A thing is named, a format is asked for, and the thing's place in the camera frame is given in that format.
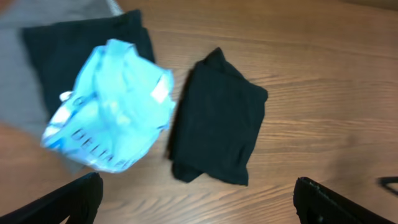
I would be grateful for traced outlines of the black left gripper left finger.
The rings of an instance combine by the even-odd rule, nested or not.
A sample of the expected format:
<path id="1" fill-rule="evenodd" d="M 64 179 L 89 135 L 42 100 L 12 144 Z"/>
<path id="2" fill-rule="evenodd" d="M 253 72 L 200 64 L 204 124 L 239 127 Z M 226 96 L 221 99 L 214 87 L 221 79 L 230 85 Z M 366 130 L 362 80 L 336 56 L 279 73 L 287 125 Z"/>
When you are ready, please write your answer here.
<path id="1" fill-rule="evenodd" d="M 103 180 L 90 172 L 1 217 L 1 224 L 92 224 L 103 199 Z"/>

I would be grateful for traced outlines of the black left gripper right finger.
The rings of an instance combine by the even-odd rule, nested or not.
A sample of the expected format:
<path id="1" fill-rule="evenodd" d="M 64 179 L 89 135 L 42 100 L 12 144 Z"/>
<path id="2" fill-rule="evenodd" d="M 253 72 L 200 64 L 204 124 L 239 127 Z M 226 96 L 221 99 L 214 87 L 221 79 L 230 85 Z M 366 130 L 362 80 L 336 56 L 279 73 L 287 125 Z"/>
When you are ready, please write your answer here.
<path id="1" fill-rule="evenodd" d="M 308 177 L 297 179 L 293 204 L 301 224 L 393 224 Z"/>

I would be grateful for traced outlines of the black t-shirt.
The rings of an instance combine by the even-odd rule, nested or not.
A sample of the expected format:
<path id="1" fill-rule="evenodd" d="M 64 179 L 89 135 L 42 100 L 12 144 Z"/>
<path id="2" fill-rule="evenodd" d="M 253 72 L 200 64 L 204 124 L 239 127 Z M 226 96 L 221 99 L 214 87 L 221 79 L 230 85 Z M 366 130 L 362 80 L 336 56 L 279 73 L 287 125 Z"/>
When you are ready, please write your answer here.
<path id="1" fill-rule="evenodd" d="M 202 174 L 248 185 L 248 160 L 265 116 L 268 92 L 233 67 L 220 48 L 189 74 L 170 135 L 173 176 L 189 183 Z"/>

